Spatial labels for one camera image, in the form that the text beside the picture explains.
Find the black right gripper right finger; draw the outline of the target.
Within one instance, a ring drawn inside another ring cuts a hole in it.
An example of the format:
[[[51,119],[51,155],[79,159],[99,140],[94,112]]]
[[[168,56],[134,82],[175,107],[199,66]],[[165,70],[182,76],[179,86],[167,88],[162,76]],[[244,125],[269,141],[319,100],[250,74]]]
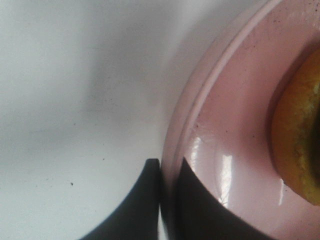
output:
[[[270,166],[234,169],[224,157],[214,197],[186,160],[163,159],[162,216],[171,240],[317,240],[320,209],[293,193]]]

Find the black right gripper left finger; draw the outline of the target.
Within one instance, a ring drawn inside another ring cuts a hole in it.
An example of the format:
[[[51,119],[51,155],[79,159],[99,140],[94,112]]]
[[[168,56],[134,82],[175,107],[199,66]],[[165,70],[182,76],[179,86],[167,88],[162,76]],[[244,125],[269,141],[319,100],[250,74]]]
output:
[[[147,159],[134,186],[120,205],[83,240],[157,240],[160,162]]]

